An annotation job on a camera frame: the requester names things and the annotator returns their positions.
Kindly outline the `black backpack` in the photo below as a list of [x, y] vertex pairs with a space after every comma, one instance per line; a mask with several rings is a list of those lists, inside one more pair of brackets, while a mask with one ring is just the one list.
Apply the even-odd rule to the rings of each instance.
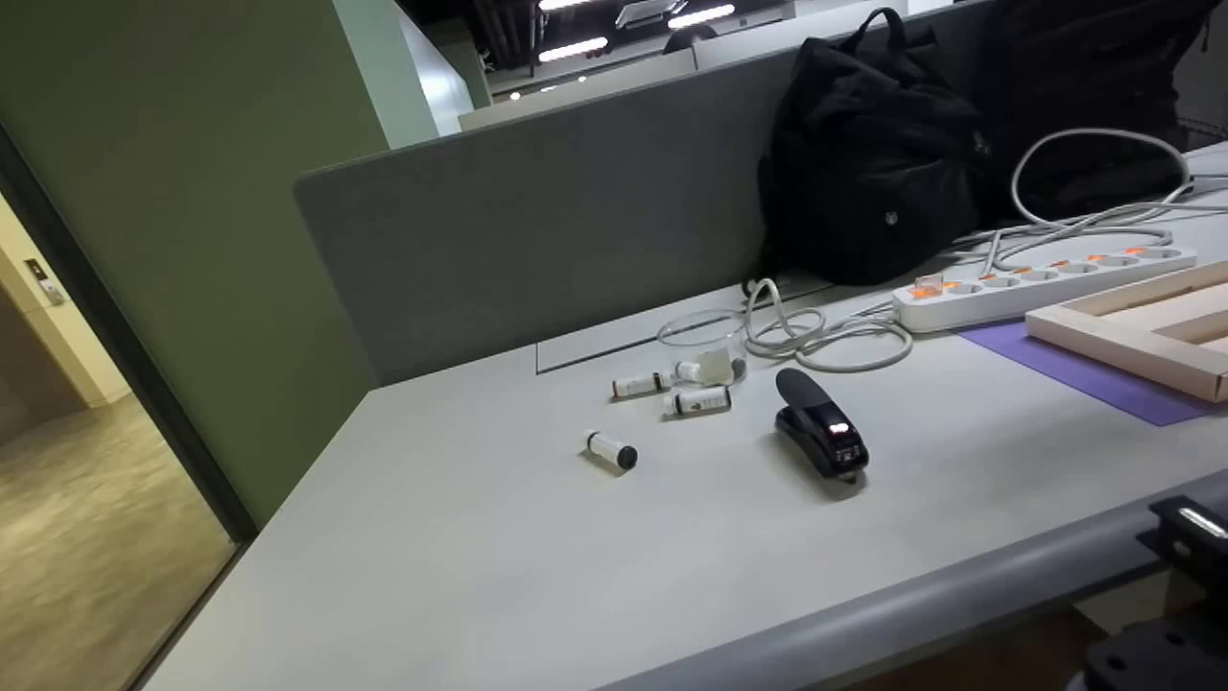
[[874, 8], [848, 40], [807, 40], [757, 164], [759, 268], [830, 283], [913, 274], [977, 228], [976, 105], [936, 34]]

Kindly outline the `grey desk divider panel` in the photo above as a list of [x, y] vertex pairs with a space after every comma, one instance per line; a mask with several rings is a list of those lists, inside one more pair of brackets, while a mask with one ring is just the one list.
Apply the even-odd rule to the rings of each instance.
[[662, 53], [615, 92], [305, 172], [298, 214], [385, 386], [738, 283], [757, 164], [811, 40], [887, 0]]

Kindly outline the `wooden frame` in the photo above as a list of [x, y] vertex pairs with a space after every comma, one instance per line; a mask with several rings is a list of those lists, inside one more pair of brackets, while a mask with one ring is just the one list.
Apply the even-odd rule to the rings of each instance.
[[1202, 405], [1228, 405], [1228, 263], [1036, 309], [1023, 330]]

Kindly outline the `white power strip orange switches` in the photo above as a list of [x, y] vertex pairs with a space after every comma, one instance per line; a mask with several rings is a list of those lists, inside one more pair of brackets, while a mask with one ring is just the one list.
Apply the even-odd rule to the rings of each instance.
[[1197, 254], [1181, 246], [1116, 246], [1039, 254], [1011, 268], [956, 267], [917, 275], [889, 295], [895, 319], [909, 334], [949, 334], [1022, 319], [1032, 309], [1103, 291], [1128, 282], [1194, 268]]

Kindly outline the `small white tube front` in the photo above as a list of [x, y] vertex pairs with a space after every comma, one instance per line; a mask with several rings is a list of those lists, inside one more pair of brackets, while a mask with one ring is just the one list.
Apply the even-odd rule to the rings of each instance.
[[718, 412], [727, 412], [734, 409], [734, 393], [727, 388], [688, 388], [688, 393], [675, 393], [666, 412], [675, 420], [695, 420], [695, 414], [718, 414]]

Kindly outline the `purple mat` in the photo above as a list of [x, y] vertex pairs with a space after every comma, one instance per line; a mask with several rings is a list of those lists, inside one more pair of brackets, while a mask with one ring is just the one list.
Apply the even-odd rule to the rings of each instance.
[[1119, 369], [1036, 343], [1022, 324], [969, 325], [968, 343], [1027, 374], [1039, 374], [1069, 393], [1082, 393], [1128, 420], [1139, 420], [1147, 425], [1176, 425], [1176, 421], [1217, 414], [1212, 405], [1190, 398], [1181, 393], [1157, 388], [1152, 379], [1139, 379]]

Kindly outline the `small white tube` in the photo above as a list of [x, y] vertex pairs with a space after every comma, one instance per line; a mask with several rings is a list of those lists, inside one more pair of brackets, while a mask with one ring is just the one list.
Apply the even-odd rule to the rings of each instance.
[[695, 420], [695, 414], [718, 414], [718, 412], [727, 412], [734, 409], [734, 393], [727, 388], [688, 388], [688, 393], [675, 393], [666, 412], [675, 420]]
[[611, 398], [637, 398], [637, 394], [654, 394], [666, 388], [670, 388], [666, 375], [653, 369], [653, 374], [611, 379]]

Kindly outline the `white tube black cap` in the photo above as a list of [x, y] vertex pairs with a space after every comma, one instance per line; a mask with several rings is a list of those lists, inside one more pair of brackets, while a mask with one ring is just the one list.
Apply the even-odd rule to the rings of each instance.
[[583, 449], [588, 449], [592, 457], [620, 469], [620, 471], [629, 471], [629, 469], [637, 466], [637, 449], [631, 449], [625, 437], [607, 433], [607, 432], [592, 432], [592, 433], [583, 437]]

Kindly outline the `small white tube left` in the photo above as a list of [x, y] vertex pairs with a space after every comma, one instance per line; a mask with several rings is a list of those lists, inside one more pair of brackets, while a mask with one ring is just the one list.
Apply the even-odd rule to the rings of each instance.
[[653, 369], [653, 374], [611, 379], [611, 398], [637, 398], [637, 394], [654, 394], [666, 388], [670, 388], [666, 375]]

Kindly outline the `black office chair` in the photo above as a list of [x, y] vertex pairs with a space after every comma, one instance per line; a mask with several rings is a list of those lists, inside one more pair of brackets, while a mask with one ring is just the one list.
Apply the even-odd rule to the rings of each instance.
[[1173, 68], [1221, 0], [988, 0], [976, 66], [977, 205], [1006, 214], [1018, 156], [1059, 128], [1181, 142]]

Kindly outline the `black stapler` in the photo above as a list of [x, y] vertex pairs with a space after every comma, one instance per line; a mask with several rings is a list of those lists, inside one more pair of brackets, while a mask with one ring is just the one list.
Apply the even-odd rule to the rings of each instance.
[[822, 480], [859, 485], [872, 455], [834, 394], [803, 369], [779, 369], [775, 393], [784, 394], [775, 432], [803, 449], [811, 469]]

